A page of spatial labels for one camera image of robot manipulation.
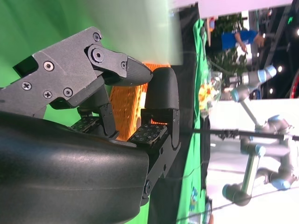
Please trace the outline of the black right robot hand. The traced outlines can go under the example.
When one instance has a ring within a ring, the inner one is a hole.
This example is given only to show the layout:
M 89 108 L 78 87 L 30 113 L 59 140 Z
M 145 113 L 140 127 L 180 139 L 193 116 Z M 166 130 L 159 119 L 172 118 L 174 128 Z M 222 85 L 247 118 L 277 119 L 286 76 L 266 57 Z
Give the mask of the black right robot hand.
M 0 221 L 123 224 L 138 215 L 179 149 L 170 67 L 106 49 L 90 27 L 14 66 L 0 90 Z M 141 126 L 118 140 L 105 89 L 147 84 Z

